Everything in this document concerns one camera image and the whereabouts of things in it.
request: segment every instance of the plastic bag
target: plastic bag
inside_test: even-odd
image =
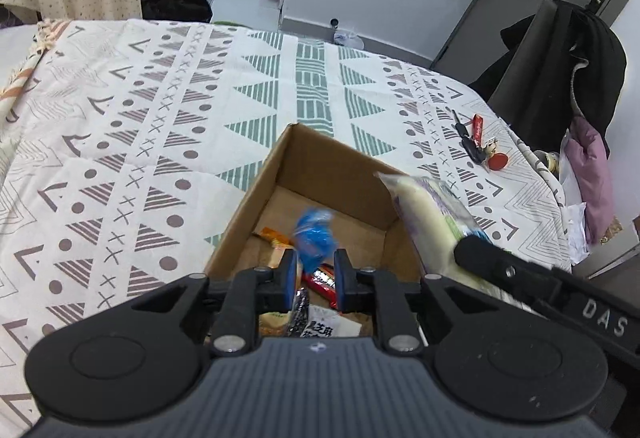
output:
[[[309,209],[298,220],[293,237],[306,274],[313,274],[335,250],[334,236],[329,228],[333,217],[327,209]]]
[[[364,41],[354,32],[339,28],[334,32],[334,43],[340,46],[346,46],[347,48],[355,48],[356,50],[362,50],[364,48]]]
[[[566,239],[569,243],[569,258],[571,259],[571,264],[578,264],[589,255],[585,232],[586,221],[584,219],[584,209],[586,206],[587,204],[583,202],[578,205],[560,207],[560,209],[564,211],[568,223]]]
[[[309,320],[300,336],[313,339],[357,337],[361,326],[360,323],[347,319],[334,310],[310,304]]]
[[[560,143],[560,159],[558,163],[559,173],[558,181],[564,191],[564,204],[565,205],[579,205],[582,203],[582,194],[580,194],[580,186],[578,185],[578,179],[575,177],[571,163],[564,152],[567,142],[571,139],[571,133],[566,130],[562,142]]]
[[[518,304],[497,286],[456,264],[453,249],[459,240],[469,234],[487,241],[489,238],[445,182],[393,174],[378,176],[391,193],[425,274],[444,275],[492,297]]]

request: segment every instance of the cardboard box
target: cardboard box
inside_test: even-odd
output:
[[[420,265],[391,196],[374,173],[400,174],[301,124],[287,126],[242,199],[206,267],[231,278],[266,264],[271,247],[252,236],[267,226],[291,234],[309,207],[334,211],[332,231],[355,268],[373,266],[418,281]]]

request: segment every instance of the black jacket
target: black jacket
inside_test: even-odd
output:
[[[514,112],[511,129],[533,149],[558,151],[575,114],[571,80],[575,65],[583,58],[589,65],[575,72],[575,100],[607,147],[605,133],[625,79],[625,51],[599,17],[571,3],[558,1],[557,5],[536,79],[526,89],[514,90],[525,100]],[[484,100],[495,91],[532,20],[533,16],[527,17],[500,32],[509,52],[470,84]]]

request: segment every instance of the patterned bedsheet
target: patterned bedsheet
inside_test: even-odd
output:
[[[0,436],[38,418],[22,378],[43,335],[201,271],[284,127],[302,122],[446,180],[496,244],[569,268],[562,189],[466,86],[280,33],[76,21],[0,129]],[[450,109],[510,158],[474,165]]]

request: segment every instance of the plastic wrapper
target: plastic wrapper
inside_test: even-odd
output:
[[[327,209],[309,209],[298,220],[293,236],[305,274],[315,272],[335,250],[334,236],[329,228],[332,218]]]
[[[318,295],[329,301],[331,308],[336,307],[334,269],[322,264],[311,274],[302,273],[302,281]]]
[[[300,288],[293,299],[289,323],[285,329],[285,337],[300,337],[309,320],[309,292]]]
[[[273,251],[270,255],[268,267],[277,268],[282,259],[282,255],[288,248],[294,248],[292,241],[283,233],[273,230],[272,228],[265,227],[256,234],[258,237],[268,241]],[[300,263],[297,264],[296,270],[296,290],[300,288],[302,267]],[[279,312],[267,312],[258,317],[258,328],[260,329],[260,335],[263,336],[282,336],[286,332],[287,325],[293,317],[292,312],[279,313]]]
[[[364,41],[350,30],[338,28],[334,32],[334,44],[355,48],[356,50],[364,50]]]
[[[322,308],[314,304],[309,305],[309,319],[301,337],[357,337],[362,325],[347,317],[341,316],[334,310]]]
[[[459,240],[469,234],[487,241],[489,238],[445,182],[404,175],[379,174],[379,177],[391,193],[425,274],[444,275],[520,306],[497,286],[456,264],[453,249]]]

